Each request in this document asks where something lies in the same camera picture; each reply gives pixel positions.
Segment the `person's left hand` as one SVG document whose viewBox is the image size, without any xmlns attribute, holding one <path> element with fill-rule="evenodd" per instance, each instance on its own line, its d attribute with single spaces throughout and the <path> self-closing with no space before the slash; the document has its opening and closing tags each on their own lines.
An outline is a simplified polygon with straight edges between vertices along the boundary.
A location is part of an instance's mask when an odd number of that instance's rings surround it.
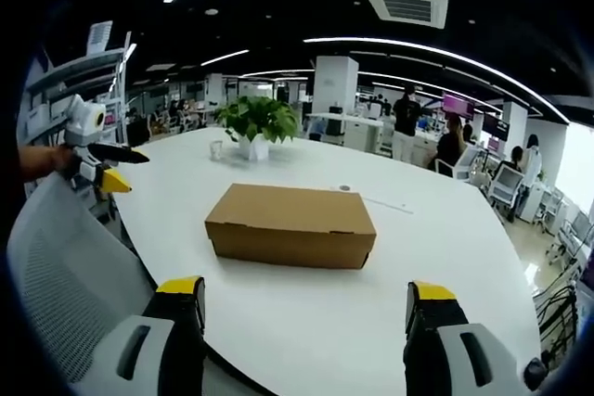
<svg viewBox="0 0 594 396">
<path fill-rule="evenodd" d="M 51 147 L 50 158 L 53 170 L 64 178 L 71 178 L 74 173 L 75 155 L 71 147 L 60 145 Z"/>
</svg>

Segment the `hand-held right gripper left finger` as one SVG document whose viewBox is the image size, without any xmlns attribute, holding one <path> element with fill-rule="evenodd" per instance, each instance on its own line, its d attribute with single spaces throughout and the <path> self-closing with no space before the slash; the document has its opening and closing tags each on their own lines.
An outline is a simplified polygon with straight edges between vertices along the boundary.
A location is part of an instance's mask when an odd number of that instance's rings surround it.
<svg viewBox="0 0 594 396">
<path fill-rule="evenodd" d="M 201 395 L 206 344 L 205 281 L 161 284 L 140 315 L 120 322 L 96 346 L 81 395 Z"/>
</svg>

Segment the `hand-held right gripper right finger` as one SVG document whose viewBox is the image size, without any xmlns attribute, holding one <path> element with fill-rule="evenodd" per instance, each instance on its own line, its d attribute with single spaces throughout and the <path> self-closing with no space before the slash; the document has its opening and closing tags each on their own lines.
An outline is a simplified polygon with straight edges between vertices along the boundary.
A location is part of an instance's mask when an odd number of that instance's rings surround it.
<svg viewBox="0 0 594 396">
<path fill-rule="evenodd" d="M 447 288 L 407 284 L 403 352 L 408 395 L 527 395 L 516 360 L 485 326 L 468 321 Z"/>
</svg>

